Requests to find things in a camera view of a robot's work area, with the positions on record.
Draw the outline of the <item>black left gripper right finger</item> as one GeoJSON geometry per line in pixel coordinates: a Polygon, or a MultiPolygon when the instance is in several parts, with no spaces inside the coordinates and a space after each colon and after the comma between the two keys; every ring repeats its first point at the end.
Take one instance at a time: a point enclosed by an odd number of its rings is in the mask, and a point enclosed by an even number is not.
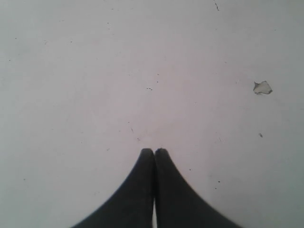
{"type": "Polygon", "coordinates": [[[238,228],[185,181],[168,151],[155,152],[155,206],[159,228],[238,228]]]}

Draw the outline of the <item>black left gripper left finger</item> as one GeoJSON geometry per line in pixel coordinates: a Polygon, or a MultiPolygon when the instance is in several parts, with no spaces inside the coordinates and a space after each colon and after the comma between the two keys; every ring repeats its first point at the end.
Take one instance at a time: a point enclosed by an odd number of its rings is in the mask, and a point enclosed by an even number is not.
{"type": "Polygon", "coordinates": [[[154,204],[154,153],[142,149],[116,192],[75,228],[151,228],[154,204]]]}

